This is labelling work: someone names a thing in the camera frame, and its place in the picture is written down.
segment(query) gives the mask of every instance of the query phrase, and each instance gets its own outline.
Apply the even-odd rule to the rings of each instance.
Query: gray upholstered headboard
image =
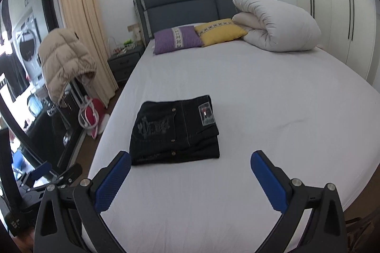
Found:
[[[184,24],[232,18],[232,0],[134,0],[145,46],[155,32]]]

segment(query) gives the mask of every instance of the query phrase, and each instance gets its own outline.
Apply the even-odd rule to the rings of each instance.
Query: washing machine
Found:
[[[38,49],[41,43],[37,20],[29,14],[18,29],[15,29],[15,50],[33,86],[44,83]]]

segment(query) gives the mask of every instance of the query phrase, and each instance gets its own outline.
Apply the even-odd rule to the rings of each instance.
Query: drawer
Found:
[[[133,67],[127,68],[127,69],[123,69],[123,70],[119,70],[119,71],[115,71],[114,72],[114,77],[115,77],[115,79],[116,79],[117,82],[126,81],[126,80],[128,80],[128,78],[131,75],[132,71],[133,71]]]
[[[126,67],[134,67],[140,59],[139,53],[132,53],[109,61],[111,71],[119,71]]]

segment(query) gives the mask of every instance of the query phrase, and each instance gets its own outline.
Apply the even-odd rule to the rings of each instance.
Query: purple pillow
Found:
[[[202,40],[195,32],[194,26],[163,29],[154,34],[154,54],[169,53],[178,49],[201,47]]]

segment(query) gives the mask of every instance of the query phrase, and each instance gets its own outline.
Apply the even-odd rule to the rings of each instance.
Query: bed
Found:
[[[200,3],[199,13],[191,3],[191,16],[173,13],[173,5],[186,11],[193,1],[135,0],[147,48],[111,114],[89,178],[119,150],[128,151],[137,112],[147,100],[209,94],[220,158],[132,167],[102,213],[128,253],[254,252],[280,216],[250,169],[255,150],[262,149],[290,178],[310,186],[334,183],[343,209],[380,162],[380,95],[321,49],[272,53],[235,40],[153,55],[152,33],[160,27],[210,21],[204,15],[208,6]],[[230,0],[213,1],[217,15],[209,18],[234,14]],[[298,243],[306,221],[288,249]],[[84,239],[91,247],[85,233]]]

